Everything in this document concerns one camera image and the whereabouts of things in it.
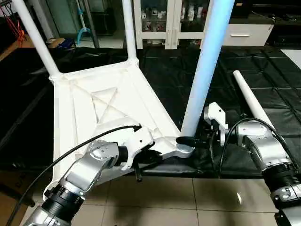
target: tiled floor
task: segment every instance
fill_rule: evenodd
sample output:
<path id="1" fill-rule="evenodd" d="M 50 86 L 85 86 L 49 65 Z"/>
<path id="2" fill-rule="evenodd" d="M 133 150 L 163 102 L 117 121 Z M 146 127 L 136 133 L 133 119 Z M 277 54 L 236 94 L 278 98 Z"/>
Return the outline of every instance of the tiled floor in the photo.
<path id="1" fill-rule="evenodd" d="M 94 188 L 72 226 L 275 226 L 274 212 L 263 180 L 128 176 Z"/>

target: black cable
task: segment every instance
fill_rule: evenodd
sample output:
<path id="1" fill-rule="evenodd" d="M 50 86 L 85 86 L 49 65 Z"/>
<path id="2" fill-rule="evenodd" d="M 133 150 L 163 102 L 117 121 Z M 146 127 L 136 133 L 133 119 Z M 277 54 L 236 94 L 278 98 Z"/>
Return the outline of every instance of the black cable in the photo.
<path id="1" fill-rule="evenodd" d="M 221 173 L 222 173 L 222 164 L 223 164 L 223 161 L 224 161 L 224 156 L 225 156 L 225 152 L 226 152 L 226 148 L 227 148 L 227 145 L 228 145 L 228 142 L 229 142 L 229 138 L 232 134 L 232 132 L 234 131 L 234 129 L 241 123 L 243 122 L 246 122 L 246 121 L 256 121 L 258 123 L 260 123 L 261 125 L 265 126 L 266 128 L 270 129 L 274 135 L 275 135 L 275 138 L 280 142 L 280 144 L 282 145 L 282 147 L 284 148 L 285 152 L 287 153 L 287 155 L 290 157 L 294 167 L 296 170 L 299 171 L 300 167 L 298 165 L 298 163 L 295 161 L 293 155 L 291 154 L 290 150 L 288 149 L 287 145 L 286 145 L 286 142 L 284 141 L 284 139 L 279 135 L 279 133 L 273 128 L 271 127 L 268 123 L 266 123 L 265 121 L 263 120 L 260 120 L 260 119 L 257 119 L 257 118 L 245 118 L 245 119 L 241 119 L 239 120 L 238 122 L 236 122 L 232 127 L 231 129 L 229 130 L 228 134 L 227 134 L 227 137 L 226 137 L 226 140 L 225 140 L 225 143 L 224 143 L 224 146 L 222 148 L 222 155 L 221 155 L 221 158 L 220 158 L 220 162 L 219 162 L 219 171 L 218 171 L 218 176 L 220 177 L 221 176 Z"/>
<path id="2" fill-rule="evenodd" d="M 32 181 L 32 183 L 28 186 L 28 188 L 26 189 L 26 191 L 23 193 L 23 195 L 21 196 L 21 198 L 19 199 L 18 203 L 15 205 L 15 208 L 13 210 L 13 212 L 11 213 L 7 223 L 6 223 L 6 226 L 10 226 L 16 213 L 18 212 L 21 204 L 22 204 L 22 201 L 23 199 L 25 198 L 25 196 L 27 195 L 27 193 L 30 191 L 30 189 L 35 185 L 35 183 L 38 181 L 38 179 L 43 176 L 50 168 L 54 167 L 57 163 L 59 163 L 61 160 L 63 160 L 65 157 L 67 157 L 69 154 L 71 154 L 72 152 L 76 151 L 77 149 L 89 144 L 90 142 L 92 142 L 93 140 L 96 140 L 100 137 L 103 137 L 109 133 L 112 133 L 112 132 L 115 132 L 117 130 L 121 130 L 121 129 L 128 129 L 128 128 L 133 128 L 134 130 L 137 130 L 139 129 L 141 126 L 121 126 L 121 127 L 118 127 L 118 128 L 115 128 L 115 129 L 111 129 L 109 131 L 106 131 L 102 134 L 99 134 L 77 146 L 75 146 L 74 148 L 72 148 L 71 150 L 67 151 L 65 154 L 63 154 L 62 156 L 60 156 L 59 158 L 57 158 L 53 163 L 51 163 L 49 166 L 47 166 L 35 179 L 34 181 Z"/>
<path id="3" fill-rule="evenodd" d="M 213 134 L 211 135 L 210 140 L 209 140 L 209 148 L 208 148 L 209 154 L 210 154 L 210 162 L 211 162 L 211 166 L 212 166 L 212 170 L 213 170 L 214 174 L 216 173 L 216 169 L 214 166 L 213 141 L 214 141 L 216 132 L 217 132 L 216 130 L 213 131 Z"/>

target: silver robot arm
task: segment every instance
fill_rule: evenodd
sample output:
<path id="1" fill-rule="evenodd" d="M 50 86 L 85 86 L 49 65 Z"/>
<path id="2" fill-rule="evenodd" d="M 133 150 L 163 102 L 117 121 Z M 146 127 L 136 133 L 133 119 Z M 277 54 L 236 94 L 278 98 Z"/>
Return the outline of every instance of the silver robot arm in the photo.
<path id="1" fill-rule="evenodd" d="M 71 165 L 58 185 L 45 192 L 46 201 L 35 209 L 24 226 L 70 226 L 103 169 L 122 164 L 122 170 L 126 170 L 141 150 L 153 144 L 147 128 L 136 131 L 123 146 L 103 140 L 91 142 L 84 156 Z"/>
<path id="2" fill-rule="evenodd" d="M 220 143 L 228 135 L 225 112 L 211 103 L 204 109 L 204 119 L 220 126 Z M 301 175 L 271 130 L 256 121 L 239 124 L 231 133 L 232 143 L 246 148 L 268 186 L 271 199 L 279 210 L 275 220 L 279 226 L 301 226 Z"/>

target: black foam mat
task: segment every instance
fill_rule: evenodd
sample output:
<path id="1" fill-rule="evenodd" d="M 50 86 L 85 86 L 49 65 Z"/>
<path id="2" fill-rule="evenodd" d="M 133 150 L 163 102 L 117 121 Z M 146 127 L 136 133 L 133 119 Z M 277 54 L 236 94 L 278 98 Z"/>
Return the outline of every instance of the black foam mat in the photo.
<path id="1" fill-rule="evenodd" d="M 126 60 L 124 49 L 52 50 L 61 72 Z M 138 52 L 140 68 L 178 128 L 181 128 L 199 50 L 148 48 Z M 41 170 L 53 158 L 53 87 L 35 49 L 18 49 L 0 62 L 0 169 Z M 276 129 L 301 163 L 301 70 L 280 50 L 227 49 L 220 54 L 206 104 L 217 102 L 233 125 L 252 116 L 232 73 L 240 70 Z M 214 146 L 214 161 L 221 148 Z M 213 177 L 208 151 L 198 148 L 188 159 L 164 160 L 146 175 Z M 223 177 L 257 178 L 247 151 L 227 148 Z"/>

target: white tube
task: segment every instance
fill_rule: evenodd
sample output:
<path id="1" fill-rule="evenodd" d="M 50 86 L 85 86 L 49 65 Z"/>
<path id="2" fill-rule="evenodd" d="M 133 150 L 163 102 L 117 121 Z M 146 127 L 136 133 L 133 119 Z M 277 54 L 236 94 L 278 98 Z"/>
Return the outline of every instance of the white tube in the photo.
<path id="1" fill-rule="evenodd" d="M 236 70 L 233 72 L 234 77 L 236 79 L 236 82 L 238 83 L 241 92 L 243 93 L 246 102 L 249 105 L 249 108 L 251 109 L 251 112 L 253 116 L 257 119 L 261 119 L 265 121 L 267 124 L 269 124 L 271 127 L 274 128 L 272 122 L 269 120 L 269 117 L 265 113 L 262 106 L 259 104 L 257 98 L 255 97 L 254 93 L 248 86 L 247 82 L 245 81 L 244 77 L 241 75 L 241 73 Z"/>
<path id="2" fill-rule="evenodd" d="M 42 39 L 31 15 L 28 12 L 28 9 L 23 0 L 13 0 L 14 6 L 35 46 L 39 56 L 41 57 L 47 71 L 50 74 L 50 77 L 55 79 L 59 78 L 61 73 L 57 69 L 57 66 L 50 55 L 44 40 Z"/>
<path id="3" fill-rule="evenodd" d="M 124 28 L 127 40 L 128 59 L 136 59 L 136 44 L 134 35 L 134 24 L 132 15 L 131 0 L 122 0 Z"/>
<path id="4" fill-rule="evenodd" d="M 234 0 L 214 0 L 204 44 L 198 59 L 181 136 L 194 136 L 204 108 L 214 69 L 228 28 Z"/>

